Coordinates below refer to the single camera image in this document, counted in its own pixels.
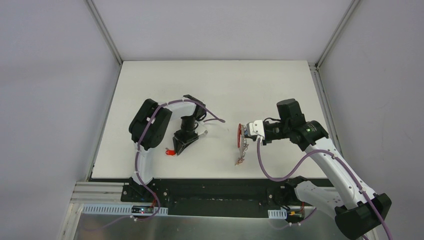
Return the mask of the key with red tag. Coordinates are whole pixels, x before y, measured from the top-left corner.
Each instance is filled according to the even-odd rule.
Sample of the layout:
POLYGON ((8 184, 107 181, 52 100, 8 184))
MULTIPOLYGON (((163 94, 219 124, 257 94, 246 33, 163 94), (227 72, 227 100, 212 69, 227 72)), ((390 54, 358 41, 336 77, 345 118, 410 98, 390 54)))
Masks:
POLYGON ((175 151, 175 150, 167 149, 167 150, 165 151, 165 154, 166 154, 167 156, 175 156, 177 153, 176 153, 176 151, 175 151))

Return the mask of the key organizer with red handle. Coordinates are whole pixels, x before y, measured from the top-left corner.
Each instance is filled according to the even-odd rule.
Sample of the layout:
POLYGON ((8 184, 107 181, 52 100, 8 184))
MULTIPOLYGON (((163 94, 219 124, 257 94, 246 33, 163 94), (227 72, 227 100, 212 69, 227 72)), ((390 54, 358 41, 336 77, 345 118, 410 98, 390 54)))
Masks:
POLYGON ((238 166, 240 164, 242 164, 245 161, 245 156, 246 156, 246 151, 249 147, 249 144, 247 143, 247 140, 245 138, 245 126, 242 125, 241 123, 238 124, 237 127, 237 149, 239 152, 239 156, 235 162, 235 165, 238 166))

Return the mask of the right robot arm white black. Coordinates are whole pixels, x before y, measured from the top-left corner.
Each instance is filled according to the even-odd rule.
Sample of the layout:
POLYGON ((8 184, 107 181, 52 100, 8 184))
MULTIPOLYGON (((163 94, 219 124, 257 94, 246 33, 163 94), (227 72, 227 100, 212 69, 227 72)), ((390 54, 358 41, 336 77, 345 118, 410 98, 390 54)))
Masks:
POLYGON ((393 235, 385 222, 392 201, 385 193, 378 194, 349 166, 336 149, 324 127, 317 121, 307 121, 297 100, 281 100, 276 105, 279 117, 255 120, 237 129, 237 146, 244 149, 251 139, 257 148, 276 140, 288 139, 311 158, 336 190, 329 193, 310 180, 290 172, 283 177, 266 177, 273 182, 285 182, 284 200, 290 205, 305 202, 333 218, 340 232, 348 239, 364 238, 368 232, 382 226, 388 239, 393 235))

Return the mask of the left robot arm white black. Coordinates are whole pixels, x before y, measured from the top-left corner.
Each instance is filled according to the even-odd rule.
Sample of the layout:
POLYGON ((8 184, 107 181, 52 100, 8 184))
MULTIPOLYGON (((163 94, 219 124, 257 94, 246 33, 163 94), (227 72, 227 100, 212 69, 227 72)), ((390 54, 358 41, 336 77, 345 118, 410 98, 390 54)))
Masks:
POLYGON ((164 139, 169 123, 181 120, 180 129, 172 137, 172 150, 178 156, 207 134, 203 127, 206 116, 206 105, 189 94, 169 103, 160 104, 151 98, 144 101, 128 128, 135 147, 134 173, 129 179, 135 198, 143 203, 152 198, 153 189, 146 185, 153 179, 152 152, 164 139))

